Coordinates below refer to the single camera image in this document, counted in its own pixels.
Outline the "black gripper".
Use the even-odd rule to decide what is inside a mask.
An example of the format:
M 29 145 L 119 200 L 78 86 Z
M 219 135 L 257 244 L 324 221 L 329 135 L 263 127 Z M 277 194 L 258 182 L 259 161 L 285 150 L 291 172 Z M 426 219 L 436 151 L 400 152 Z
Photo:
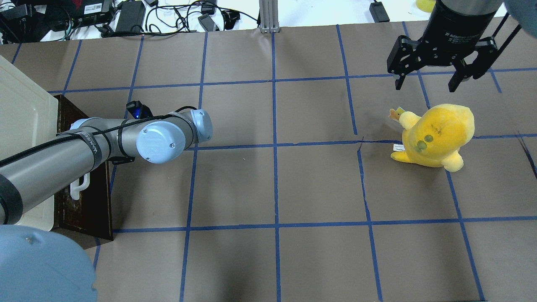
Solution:
M 399 36 L 387 59 L 387 71 L 394 75 L 395 89 L 401 90 L 405 77 L 425 66 L 453 66 L 448 83 L 453 93 L 468 78 L 485 74 L 502 53 L 494 36 L 483 37 L 500 0 L 438 0 L 418 40 Z

